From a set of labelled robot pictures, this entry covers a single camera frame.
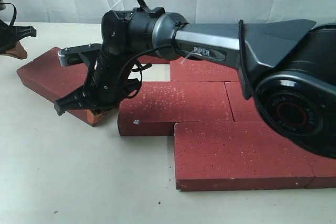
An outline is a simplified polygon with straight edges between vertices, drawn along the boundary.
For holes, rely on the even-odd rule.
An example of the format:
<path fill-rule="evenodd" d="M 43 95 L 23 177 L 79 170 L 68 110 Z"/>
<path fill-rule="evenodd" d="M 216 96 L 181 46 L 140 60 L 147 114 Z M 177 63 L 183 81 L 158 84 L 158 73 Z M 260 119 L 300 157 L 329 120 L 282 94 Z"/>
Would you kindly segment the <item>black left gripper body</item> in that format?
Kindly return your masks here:
<path fill-rule="evenodd" d="M 16 43 L 26 37 L 36 37 L 33 26 L 10 26 L 1 20 L 1 53 L 15 48 Z"/>

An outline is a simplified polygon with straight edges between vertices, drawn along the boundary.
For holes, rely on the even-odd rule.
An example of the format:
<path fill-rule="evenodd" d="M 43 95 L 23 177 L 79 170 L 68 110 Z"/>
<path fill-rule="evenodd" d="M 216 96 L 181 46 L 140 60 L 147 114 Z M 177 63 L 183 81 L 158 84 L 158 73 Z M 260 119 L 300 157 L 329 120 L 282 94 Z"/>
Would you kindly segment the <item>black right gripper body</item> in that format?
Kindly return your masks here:
<path fill-rule="evenodd" d="M 58 99 L 58 115 L 70 110 L 104 111 L 116 108 L 123 99 L 134 97 L 140 79 L 129 79 L 132 71 L 142 72 L 138 55 L 129 43 L 129 24 L 133 11 L 109 11 L 101 21 L 102 43 L 95 64 L 91 64 L 82 86 Z"/>

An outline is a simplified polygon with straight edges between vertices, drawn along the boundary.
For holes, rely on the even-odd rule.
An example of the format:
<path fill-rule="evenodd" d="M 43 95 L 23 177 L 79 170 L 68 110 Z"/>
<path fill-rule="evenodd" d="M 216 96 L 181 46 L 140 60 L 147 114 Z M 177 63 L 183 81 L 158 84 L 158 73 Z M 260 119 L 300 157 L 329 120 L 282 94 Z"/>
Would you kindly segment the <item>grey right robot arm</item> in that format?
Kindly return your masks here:
<path fill-rule="evenodd" d="M 84 84 L 55 101 L 69 110 L 110 110 L 139 92 L 149 55 L 208 61 L 236 70 L 273 130 L 304 150 L 335 158 L 335 24 L 294 19 L 274 23 L 191 24 L 163 8 L 111 10 L 101 21 L 102 43 L 59 51 L 64 67 L 84 63 Z"/>

